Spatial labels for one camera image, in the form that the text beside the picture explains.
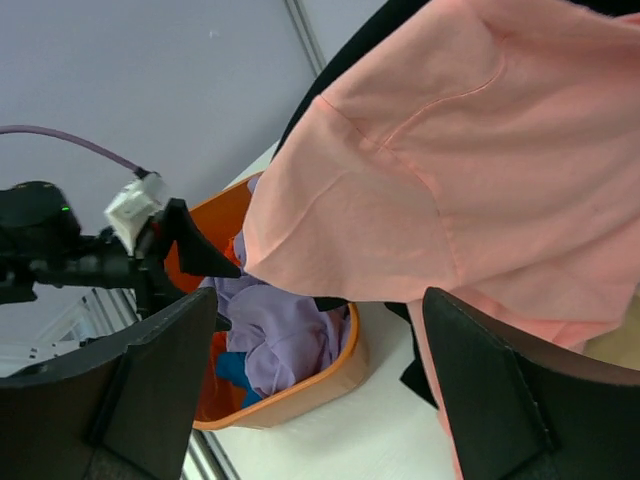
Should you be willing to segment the pink t shirt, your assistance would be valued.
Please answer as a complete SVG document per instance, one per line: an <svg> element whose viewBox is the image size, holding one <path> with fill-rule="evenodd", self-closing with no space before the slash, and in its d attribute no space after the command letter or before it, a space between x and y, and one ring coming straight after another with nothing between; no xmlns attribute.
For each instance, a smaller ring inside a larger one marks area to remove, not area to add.
<svg viewBox="0 0 640 480"><path fill-rule="evenodd" d="M639 5L426 1L258 180L246 270L406 306L460 479L635 479Z"/></svg>

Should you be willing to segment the purple t shirt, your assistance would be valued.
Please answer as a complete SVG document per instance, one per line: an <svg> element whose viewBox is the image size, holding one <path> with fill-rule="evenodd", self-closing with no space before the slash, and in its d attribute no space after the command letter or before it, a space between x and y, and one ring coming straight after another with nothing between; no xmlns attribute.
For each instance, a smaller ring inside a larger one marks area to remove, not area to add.
<svg viewBox="0 0 640 480"><path fill-rule="evenodd" d="M246 353L246 374L262 399L331 366L348 340L347 306L321 312L312 298L246 271L238 278L207 277L201 285L216 289L218 314L230 323L226 352Z"/></svg>

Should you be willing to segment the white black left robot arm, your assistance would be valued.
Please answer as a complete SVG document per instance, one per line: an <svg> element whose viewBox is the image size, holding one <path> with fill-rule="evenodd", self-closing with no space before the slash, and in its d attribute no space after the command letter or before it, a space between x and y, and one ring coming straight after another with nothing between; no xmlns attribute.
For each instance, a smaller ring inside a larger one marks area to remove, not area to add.
<svg viewBox="0 0 640 480"><path fill-rule="evenodd" d="M181 273L237 278L240 270L196 226L184 200L163 207L141 199L117 206L122 225L84 235L64 193L44 181L30 181L1 193L1 301L32 302L36 284L134 292L136 312L147 318L181 299L185 291L170 278L165 261L178 252Z"/></svg>

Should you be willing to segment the blue t shirt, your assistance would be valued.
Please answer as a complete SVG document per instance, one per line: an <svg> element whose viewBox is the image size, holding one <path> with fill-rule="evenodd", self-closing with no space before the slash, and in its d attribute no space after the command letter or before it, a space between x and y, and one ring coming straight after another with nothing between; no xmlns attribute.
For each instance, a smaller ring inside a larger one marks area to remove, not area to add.
<svg viewBox="0 0 640 480"><path fill-rule="evenodd" d="M229 381L234 387L243 391L242 408L250 407L262 400L262 397L252 388L246 374L245 352L224 352L216 361L216 375Z"/></svg>

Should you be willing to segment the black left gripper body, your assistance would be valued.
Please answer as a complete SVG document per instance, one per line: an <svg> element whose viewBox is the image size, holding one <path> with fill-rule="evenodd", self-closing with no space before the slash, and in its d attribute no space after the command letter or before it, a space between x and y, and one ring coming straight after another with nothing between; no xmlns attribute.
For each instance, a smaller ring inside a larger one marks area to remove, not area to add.
<svg viewBox="0 0 640 480"><path fill-rule="evenodd" d="M170 280L163 261L153 249L143 251L138 258L130 256L112 227L99 233L101 247L103 289L131 290L135 298L135 313L146 319L174 302L181 300L185 293Z"/></svg>

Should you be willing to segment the orange t shirt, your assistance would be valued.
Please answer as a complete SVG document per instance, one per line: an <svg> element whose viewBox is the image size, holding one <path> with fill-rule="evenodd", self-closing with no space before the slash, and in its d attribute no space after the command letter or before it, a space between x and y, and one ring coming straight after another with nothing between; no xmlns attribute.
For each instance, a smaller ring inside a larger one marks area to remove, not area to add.
<svg viewBox="0 0 640 480"><path fill-rule="evenodd" d="M232 264L240 266L240 261L234 252L233 239L227 241L222 253ZM170 278L178 281L179 286L186 286L187 292L197 288L196 277L181 273L176 246L171 248L169 256L165 260L165 267ZM196 409L194 419L196 430L211 431L227 426L229 421L224 419L241 409L247 395L246 389L237 387L231 381L219 377L216 372L219 356L227 351L226 340L229 328L229 321L219 315L216 319L216 332L210 343L207 369Z"/></svg>

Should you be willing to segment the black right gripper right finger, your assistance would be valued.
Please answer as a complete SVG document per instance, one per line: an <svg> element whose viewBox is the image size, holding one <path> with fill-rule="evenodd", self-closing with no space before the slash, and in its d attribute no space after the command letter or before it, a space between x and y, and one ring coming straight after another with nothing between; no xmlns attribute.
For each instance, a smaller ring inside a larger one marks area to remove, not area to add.
<svg viewBox="0 0 640 480"><path fill-rule="evenodd" d="M423 318L466 479L636 479L639 373L561 348L449 293Z"/></svg>

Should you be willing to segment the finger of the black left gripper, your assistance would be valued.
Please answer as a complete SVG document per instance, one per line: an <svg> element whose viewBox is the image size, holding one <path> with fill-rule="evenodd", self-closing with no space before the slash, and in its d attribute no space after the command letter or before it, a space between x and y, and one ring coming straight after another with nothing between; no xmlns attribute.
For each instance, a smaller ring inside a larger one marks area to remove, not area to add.
<svg viewBox="0 0 640 480"><path fill-rule="evenodd" d="M186 202L177 198L171 198L162 212L162 250L168 252L174 243L182 273L220 278L240 276L240 269L199 230Z"/></svg>

